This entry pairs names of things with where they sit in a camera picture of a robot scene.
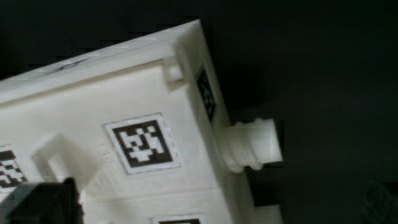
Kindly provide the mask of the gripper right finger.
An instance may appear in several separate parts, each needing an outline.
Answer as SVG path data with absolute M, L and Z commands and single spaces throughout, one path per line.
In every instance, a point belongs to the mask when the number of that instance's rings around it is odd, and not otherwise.
M 398 182 L 367 184 L 360 224 L 398 224 Z

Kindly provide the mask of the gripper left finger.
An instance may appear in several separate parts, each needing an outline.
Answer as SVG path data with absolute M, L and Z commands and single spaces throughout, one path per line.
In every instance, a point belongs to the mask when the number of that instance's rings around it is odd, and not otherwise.
M 24 183 L 0 202 L 0 224 L 83 224 L 76 182 Z

